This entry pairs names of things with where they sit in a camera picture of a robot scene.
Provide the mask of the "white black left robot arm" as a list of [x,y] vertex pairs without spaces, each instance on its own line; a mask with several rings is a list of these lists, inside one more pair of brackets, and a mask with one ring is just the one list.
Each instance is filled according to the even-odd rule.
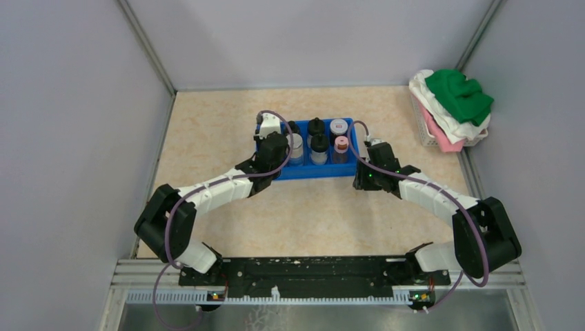
[[195,270],[205,285],[221,276],[219,253],[192,238],[198,217],[227,203],[252,197],[268,188],[283,168],[290,142],[270,133],[251,158],[209,181],[183,188],[159,186],[140,214],[134,231],[164,263]]

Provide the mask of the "black pourer cap grain jar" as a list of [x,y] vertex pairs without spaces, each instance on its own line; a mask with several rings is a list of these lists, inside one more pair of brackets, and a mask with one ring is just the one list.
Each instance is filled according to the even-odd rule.
[[307,123],[308,136],[312,137],[312,136],[315,136],[316,134],[325,134],[325,132],[326,132],[326,124],[320,118],[315,117],[314,119],[311,119]]

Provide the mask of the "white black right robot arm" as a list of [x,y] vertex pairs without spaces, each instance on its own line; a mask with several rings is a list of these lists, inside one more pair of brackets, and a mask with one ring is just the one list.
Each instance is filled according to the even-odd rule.
[[432,181],[419,168],[402,166],[390,144],[380,139],[365,143],[353,186],[356,190],[391,193],[441,219],[453,231],[447,243],[423,243],[406,255],[406,278],[423,284],[439,270],[459,270],[483,279],[522,255],[504,204],[494,197],[478,199]]

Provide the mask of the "white lid brown jar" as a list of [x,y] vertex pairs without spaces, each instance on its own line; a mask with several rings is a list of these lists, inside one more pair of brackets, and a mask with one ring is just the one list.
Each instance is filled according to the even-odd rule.
[[329,125],[330,143],[334,144],[337,137],[345,137],[348,131],[348,122],[345,119],[333,119]]

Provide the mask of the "silver cap white bead jar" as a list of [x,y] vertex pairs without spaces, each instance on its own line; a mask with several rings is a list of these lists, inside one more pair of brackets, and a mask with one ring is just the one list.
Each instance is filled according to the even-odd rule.
[[292,142],[292,154],[289,158],[289,166],[302,166],[304,164],[304,140],[300,134],[287,134],[288,142]]

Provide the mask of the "blue plastic divided bin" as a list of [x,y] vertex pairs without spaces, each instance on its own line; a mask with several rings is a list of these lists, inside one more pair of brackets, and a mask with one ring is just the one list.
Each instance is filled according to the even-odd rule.
[[[341,118],[353,123],[351,118]],[[333,163],[333,144],[330,143],[329,125],[333,119],[322,119],[326,124],[325,135],[329,140],[328,160],[324,165],[315,165],[310,159],[310,141],[311,136],[307,133],[307,123],[309,120],[295,121],[301,129],[301,136],[304,140],[304,164],[300,166],[289,166],[289,158],[292,154],[293,143],[288,142],[284,134],[272,133],[267,138],[255,141],[256,151],[252,156],[252,166],[260,173],[270,172],[271,170],[281,170],[281,175],[275,180],[293,180],[293,179],[316,179],[325,177],[351,177],[356,172],[357,157],[348,149],[348,160],[343,164]],[[357,146],[355,133],[347,131],[346,137],[349,142],[353,143],[354,148]]]

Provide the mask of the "pink cap bottle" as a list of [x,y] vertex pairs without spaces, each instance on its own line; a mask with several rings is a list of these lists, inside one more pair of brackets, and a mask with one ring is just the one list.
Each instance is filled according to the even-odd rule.
[[333,163],[343,164],[348,160],[349,140],[345,136],[338,136],[333,144]]

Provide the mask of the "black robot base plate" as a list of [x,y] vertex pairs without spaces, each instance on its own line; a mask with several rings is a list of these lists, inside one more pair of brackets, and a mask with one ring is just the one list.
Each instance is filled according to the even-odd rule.
[[450,285],[446,270],[423,273],[400,255],[224,257],[205,274],[184,268],[182,286],[236,285],[263,280],[364,280],[375,285]]

